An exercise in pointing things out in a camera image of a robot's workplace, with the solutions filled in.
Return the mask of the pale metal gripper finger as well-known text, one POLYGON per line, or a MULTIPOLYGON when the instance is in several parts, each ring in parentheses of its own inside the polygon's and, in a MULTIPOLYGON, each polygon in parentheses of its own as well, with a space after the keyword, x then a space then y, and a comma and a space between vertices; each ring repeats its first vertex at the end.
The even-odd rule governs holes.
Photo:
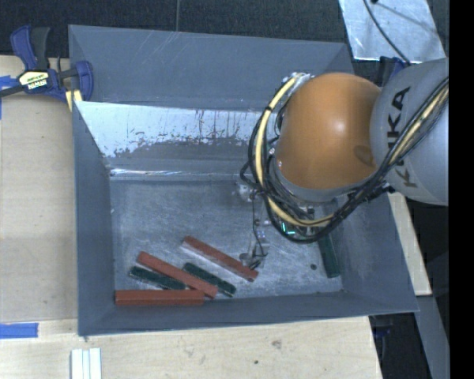
POLYGON ((251 270, 259 270, 265 266, 269 249, 270 241, 265 230, 263 228, 255 229, 246 252, 239 255, 240 262, 251 270))
POLYGON ((243 182, 236 184, 236 193, 243 203, 251 204, 255 201, 256 190, 243 182))

